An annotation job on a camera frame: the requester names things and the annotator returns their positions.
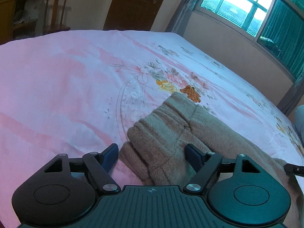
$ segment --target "yellow flower print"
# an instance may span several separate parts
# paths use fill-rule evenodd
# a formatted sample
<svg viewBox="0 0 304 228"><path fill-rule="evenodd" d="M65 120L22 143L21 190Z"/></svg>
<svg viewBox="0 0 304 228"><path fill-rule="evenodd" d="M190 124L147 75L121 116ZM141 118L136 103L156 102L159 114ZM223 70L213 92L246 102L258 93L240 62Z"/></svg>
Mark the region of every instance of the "yellow flower print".
<svg viewBox="0 0 304 228"><path fill-rule="evenodd" d="M278 123L277 123L277 129L280 130L282 133L285 134L284 128L283 128L280 124L278 124Z"/></svg>
<svg viewBox="0 0 304 228"><path fill-rule="evenodd" d="M156 80L156 84L164 91L168 91L170 93L178 92L178 89L171 82Z"/></svg>

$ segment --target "folded towel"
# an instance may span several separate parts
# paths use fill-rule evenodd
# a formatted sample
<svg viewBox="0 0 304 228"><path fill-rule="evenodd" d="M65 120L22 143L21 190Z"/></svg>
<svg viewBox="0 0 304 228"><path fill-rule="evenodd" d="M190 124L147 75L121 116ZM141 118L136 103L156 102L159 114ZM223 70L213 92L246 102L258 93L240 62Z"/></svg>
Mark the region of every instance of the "folded towel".
<svg viewBox="0 0 304 228"><path fill-rule="evenodd" d="M188 143L204 153L213 151L224 158L248 155L289 192L291 208L284 224L289 228L301 227L303 193L296 178L286 175L286 162L271 158L186 94L173 93L150 115L136 122L127 135L130 141L124 143L119 158L144 185L184 186L195 175L184 156Z"/></svg>

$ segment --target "wooden door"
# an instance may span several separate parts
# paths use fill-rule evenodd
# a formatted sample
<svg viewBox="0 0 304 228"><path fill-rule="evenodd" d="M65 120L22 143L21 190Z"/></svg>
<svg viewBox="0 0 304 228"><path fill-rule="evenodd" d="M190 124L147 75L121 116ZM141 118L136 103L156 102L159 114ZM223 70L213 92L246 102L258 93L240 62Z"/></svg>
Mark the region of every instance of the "wooden door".
<svg viewBox="0 0 304 228"><path fill-rule="evenodd" d="M149 31L163 0L112 0L104 30Z"/></svg>
<svg viewBox="0 0 304 228"><path fill-rule="evenodd" d="M0 2L0 45L12 40L15 0Z"/></svg>

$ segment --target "wooden chair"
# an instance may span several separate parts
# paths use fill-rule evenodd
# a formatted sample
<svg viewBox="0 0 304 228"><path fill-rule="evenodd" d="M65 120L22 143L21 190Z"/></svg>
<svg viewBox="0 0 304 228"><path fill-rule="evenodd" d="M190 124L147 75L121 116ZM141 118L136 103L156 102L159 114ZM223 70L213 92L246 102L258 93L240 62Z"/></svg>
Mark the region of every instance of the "wooden chair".
<svg viewBox="0 0 304 228"><path fill-rule="evenodd" d="M49 5L49 0L46 0L46 2L47 3L46 3L46 6L45 6L45 12L44 12L43 35L50 34L50 33L55 33L55 32L61 32L61 31L69 31L71 28L62 24L65 4L66 4L67 0L64 0L62 13L61 13L61 20L60 20L59 25L56 25L59 0L54 0L52 20L51 20L51 25L49 25L49 26L45 26L46 19L47 19L47 10L48 10L48 5Z"/></svg>

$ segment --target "circular pad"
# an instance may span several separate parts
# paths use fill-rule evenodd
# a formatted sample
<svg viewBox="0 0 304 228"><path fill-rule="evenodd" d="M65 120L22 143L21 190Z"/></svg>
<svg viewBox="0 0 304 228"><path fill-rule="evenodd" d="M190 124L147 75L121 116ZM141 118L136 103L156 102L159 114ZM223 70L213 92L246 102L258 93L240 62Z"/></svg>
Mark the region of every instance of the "circular pad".
<svg viewBox="0 0 304 228"><path fill-rule="evenodd" d="M69 189L62 185L51 184L37 189L34 198L41 204L54 205L63 202L70 195Z"/></svg>
<svg viewBox="0 0 304 228"><path fill-rule="evenodd" d="M258 206L264 204L269 199L268 192L258 186L246 185L237 188L234 191L234 197L240 203L250 206Z"/></svg>
<svg viewBox="0 0 304 228"><path fill-rule="evenodd" d="M281 221L290 208L288 192L275 179L258 185L232 176L214 184L207 202L223 220L237 226L269 226Z"/></svg>
<svg viewBox="0 0 304 228"><path fill-rule="evenodd" d="M24 182L14 192L12 205L21 223L52 227L83 217L95 204L95 198L88 183L72 176L50 174Z"/></svg>

